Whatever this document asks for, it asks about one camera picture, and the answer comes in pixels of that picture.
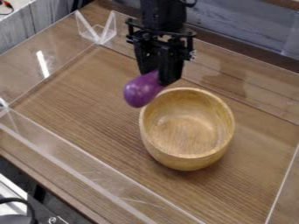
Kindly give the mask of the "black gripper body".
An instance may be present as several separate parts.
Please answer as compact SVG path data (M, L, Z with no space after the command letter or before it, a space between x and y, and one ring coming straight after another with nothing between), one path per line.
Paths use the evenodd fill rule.
M126 21L127 42L147 41L159 49L168 46L180 52L183 60L192 57L195 33L186 29L187 9L198 0L140 0L140 19Z

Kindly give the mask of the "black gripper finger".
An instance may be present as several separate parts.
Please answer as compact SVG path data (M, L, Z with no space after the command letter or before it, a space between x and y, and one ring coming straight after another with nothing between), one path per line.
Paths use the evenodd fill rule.
M147 41L136 41L134 46L139 71L148 74L158 69L158 48Z
M158 80L167 87L182 78L183 57L176 49L164 46L159 49L158 58Z

